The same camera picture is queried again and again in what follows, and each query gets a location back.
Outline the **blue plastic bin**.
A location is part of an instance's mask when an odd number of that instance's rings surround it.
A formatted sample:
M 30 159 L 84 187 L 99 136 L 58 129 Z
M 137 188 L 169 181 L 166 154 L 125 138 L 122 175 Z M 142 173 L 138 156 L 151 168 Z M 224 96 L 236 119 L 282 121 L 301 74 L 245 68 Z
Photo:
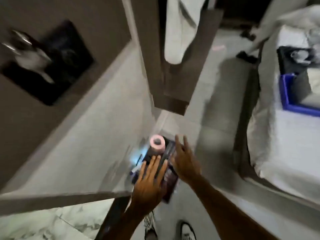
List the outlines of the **blue plastic bin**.
M 320 109 L 298 105 L 294 102 L 293 93 L 291 92 L 291 85 L 294 78 L 295 74 L 293 73 L 279 76 L 278 86 L 283 110 L 306 116 L 320 117 Z

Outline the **black tray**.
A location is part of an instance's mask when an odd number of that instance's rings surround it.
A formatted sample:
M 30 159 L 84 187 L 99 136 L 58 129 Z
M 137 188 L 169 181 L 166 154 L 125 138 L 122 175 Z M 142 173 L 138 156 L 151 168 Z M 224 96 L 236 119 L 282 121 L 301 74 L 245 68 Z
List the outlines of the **black tray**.
M 298 62 L 291 55 L 296 52 L 307 52 L 306 61 Z M 279 70 L 281 75 L 302 73 L 307 68 L 314 68 L 318 65 L 314 62 L 313 51 L 311 48 L 301 48 L 293 46 L 280 46 L 277 49 L 277 56 L 279 62 Z

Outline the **brown wooden bed frame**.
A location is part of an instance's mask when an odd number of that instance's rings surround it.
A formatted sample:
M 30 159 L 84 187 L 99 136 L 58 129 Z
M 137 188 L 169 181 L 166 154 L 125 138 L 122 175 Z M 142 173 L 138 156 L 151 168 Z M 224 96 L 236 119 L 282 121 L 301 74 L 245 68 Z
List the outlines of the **brown wooden bed frame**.
M 241 113 L 234 140 L 234 164 L 237 165 L 237 172 L 242 180 L 250 183 L 251 185 L 255 185 L 261 189 L 272 192 L 280 197 L 297 202 L 304 206 L 308 206 L 320 212 L 320 205 L 317 205 L 316 203 L 308 201 L 306 199 L 296 197 L 290 193 L 286 193 L 285 191 L 278 189 L 265 179 L 259 178 L 254 170 L 254 167 L 252 167 L 250 164 L 250 153 L 247 146 L 247 127 L 251 118 L 252 111 L 256 106 L 259 97 L 260 83 L 258 67 L 261 62 L 264 43 L 265 41 L 263 41 L 262 44 L 258 47 L 258 61 L 252 65 L 245 87 Z

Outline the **person's right hand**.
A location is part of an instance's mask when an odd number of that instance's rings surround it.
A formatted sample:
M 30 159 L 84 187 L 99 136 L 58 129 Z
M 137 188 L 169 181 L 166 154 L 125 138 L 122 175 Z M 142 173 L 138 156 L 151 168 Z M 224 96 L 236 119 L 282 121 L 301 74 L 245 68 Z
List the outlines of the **person's right hand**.
M 172 163 L 178 177 L 188 185 L 193 185 L 201 177 L 201 167 L 193 153 L 190 163 Z

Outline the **bed with white sheet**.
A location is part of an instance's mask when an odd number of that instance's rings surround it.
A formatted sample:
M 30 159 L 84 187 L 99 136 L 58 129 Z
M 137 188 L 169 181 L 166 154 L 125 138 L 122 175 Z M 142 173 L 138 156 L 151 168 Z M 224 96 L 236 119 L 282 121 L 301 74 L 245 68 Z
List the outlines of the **bed with white sheet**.
M 258 67 L 260 91 L 247 127 L 250 165 L 261 179 L 296 197 L 320 205 L 320 117 L 282 108 L 279 93 L 277 20 L 257 34 L 255 44 L 265 41 Z M 298 105 L 320 109 L 320 57 L 313 47 L 314 62 L 295 75 L 290 87 Z M 291 55 L 306 61 L 306 51 Z

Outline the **black wall panel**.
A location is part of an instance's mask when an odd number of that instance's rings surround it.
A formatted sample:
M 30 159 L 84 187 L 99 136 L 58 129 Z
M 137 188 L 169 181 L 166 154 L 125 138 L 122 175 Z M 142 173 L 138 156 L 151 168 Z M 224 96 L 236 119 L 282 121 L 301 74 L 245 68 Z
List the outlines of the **black wall panel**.
M 43 104 L 51 106 L 91 67 L 94 58 L 70 20 L 64 20 L 38 42 L 52 59 L 45 72 L 54 84 L 47 83 L 35 72 L 21 68 L 12 52 L 13 58 L 0 66 L 0 73 Z

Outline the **person's left shoe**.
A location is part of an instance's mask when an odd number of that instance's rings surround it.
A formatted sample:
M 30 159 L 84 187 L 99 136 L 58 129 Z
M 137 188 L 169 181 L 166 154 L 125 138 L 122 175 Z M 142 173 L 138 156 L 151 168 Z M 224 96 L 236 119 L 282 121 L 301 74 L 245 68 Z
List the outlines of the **person's left shoe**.
M 145 236 L 144 240 L 158 240 L 157 231 L 155 228 L 155 214 L 151 211 L 144 218 Z

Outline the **dark tray of toiletries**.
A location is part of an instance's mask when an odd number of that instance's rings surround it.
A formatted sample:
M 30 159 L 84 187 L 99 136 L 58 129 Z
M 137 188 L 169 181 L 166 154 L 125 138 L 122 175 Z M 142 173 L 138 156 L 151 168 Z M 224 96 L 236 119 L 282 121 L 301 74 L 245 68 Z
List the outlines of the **dark tray of toiletries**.
M 160 156 L 163 158 L 163 159 L 167 159 L 168 161 L 171 159 L 171 157 L 175 154 L 175 142 L 165 136 L 163 136 L 164 139 L 165 139 L 165 145 L 166 145 L 166 149 L 165 149 L 165 152 L 163 154 L 160 154 Z M 135 168 L 133 168 L 131 171 L 130 171 L 130 177 L 131 177 L 131 183 L 134 185 L 138 179 L 138 173 L 140 171 L 140 168 L 141 168 L 141 165 L 144 161 L 146 161 L 146 163 L 148 164 L 151 160 L 151 157 L 152 156 L 158 156 L 159 154 L 155 154 L 151 151 L 151 148 L 150 148 L 150 144 L 149 144 L 149 147 L 148 149 L 146 150 L 145 153 L 143 153 L 137 163 L 136 163 L 136 166 Z

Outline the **person's right forearm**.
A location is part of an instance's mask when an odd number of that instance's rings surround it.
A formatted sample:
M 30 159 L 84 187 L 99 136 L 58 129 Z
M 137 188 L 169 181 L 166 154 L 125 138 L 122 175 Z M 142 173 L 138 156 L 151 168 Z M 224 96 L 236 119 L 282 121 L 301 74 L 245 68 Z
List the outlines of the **person's right forearm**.
M 192 173 L 186 183 L 202 202 L 221 240 L 279 240 L 213 188 L 202 175 Z

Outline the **white hanging bathrobe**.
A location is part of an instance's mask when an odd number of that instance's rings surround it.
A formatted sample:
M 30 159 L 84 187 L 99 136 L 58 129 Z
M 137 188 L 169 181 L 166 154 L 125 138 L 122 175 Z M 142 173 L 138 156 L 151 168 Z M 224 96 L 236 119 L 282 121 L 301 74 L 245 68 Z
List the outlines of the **white hanging bathrobe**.
M 172 65 L 182 62 L 194 40 L 206 0 L 167 0 L 164 58 Z

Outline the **white crumpled duvet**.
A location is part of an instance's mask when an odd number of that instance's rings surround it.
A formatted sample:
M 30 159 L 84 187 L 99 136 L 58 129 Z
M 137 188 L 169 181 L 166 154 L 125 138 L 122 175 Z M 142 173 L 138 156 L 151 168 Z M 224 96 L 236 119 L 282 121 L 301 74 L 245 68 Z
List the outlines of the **white crumpled duvet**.
M 316 47 L 320 50 L 320 4 L 283 14 L 277 18 L 277 47 Z

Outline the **black slipper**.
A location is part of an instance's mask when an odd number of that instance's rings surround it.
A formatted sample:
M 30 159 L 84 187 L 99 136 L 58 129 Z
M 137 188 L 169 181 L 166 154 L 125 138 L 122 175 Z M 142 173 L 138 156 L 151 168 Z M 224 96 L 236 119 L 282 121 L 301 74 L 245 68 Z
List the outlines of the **black slipper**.
M 250 30 L 244 30 L 241 32 L 240 37 L 248 39 L 250 41 L 254 41 L 256 39 L 256 35 L 250 33 Z
M 250 64 L 256 64 L 258 62 L 258 58 L 253 55 L 248 55 L 245 51 L 240 51 L 237 53 L 236 58 L 241 59 Z

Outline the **person's left forearm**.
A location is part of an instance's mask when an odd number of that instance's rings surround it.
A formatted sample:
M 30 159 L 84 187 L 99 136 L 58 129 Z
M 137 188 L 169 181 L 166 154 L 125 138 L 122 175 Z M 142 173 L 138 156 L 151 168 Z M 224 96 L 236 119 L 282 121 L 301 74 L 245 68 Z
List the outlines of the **person's left forearm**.
M 115 198 L 95 240 L 130 240 L 143 219 L 129 209 L 131 196 Z

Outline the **brown wooden wardrobe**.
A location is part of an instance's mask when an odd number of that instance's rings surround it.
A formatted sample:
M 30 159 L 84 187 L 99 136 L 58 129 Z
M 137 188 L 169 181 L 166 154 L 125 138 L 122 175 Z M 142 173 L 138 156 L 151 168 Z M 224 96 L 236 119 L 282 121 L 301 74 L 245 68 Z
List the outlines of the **brown wooden wardrobe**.
M 223 10 L 203 8 L 195 39 L 181 64 L 165 60 L 165 5 L 167 0 L 122 0 L 132 38 L 137 42 L 142 71 L 154 107 L 179 115 L 191 97 L 223 19 Z

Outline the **pink toilet paper roll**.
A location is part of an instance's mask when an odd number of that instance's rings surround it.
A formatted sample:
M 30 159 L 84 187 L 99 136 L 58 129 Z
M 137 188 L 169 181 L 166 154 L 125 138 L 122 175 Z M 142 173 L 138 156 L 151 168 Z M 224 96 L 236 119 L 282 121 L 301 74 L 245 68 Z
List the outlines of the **pink toilet paper roll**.
M 151 151 L 157 155 L 163 154 L 166 150 L 166 142 L 163 136 L 155 134 L 150 138 Z

